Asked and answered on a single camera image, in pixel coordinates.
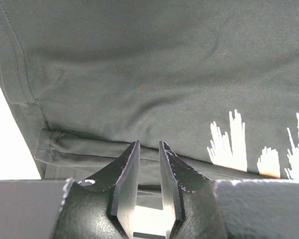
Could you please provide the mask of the black t shirt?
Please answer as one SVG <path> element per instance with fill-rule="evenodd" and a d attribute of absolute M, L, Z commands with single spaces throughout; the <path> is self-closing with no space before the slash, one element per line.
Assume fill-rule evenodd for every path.
<path fill-rule="evenodd" d="M 0 87 L 41 178 L 141 143 L 299 179 L 299 0 L 0 0 Z"/>

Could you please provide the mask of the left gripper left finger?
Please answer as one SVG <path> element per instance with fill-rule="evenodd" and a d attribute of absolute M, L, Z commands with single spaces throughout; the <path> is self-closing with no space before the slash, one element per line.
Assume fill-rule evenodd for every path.
<path fill-rule="evenodd" d="M 140 143 L 77 182 L 0 181 L 0 239 L 130 239 Z"/>

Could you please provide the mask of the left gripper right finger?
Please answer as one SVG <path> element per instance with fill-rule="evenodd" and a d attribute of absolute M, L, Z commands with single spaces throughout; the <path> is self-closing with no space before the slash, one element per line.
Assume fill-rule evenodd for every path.
<path fill-rule="evenodd" d="M 159 144 L 168 239 L 299 239 L 299 181 L 211 180 Z"/>

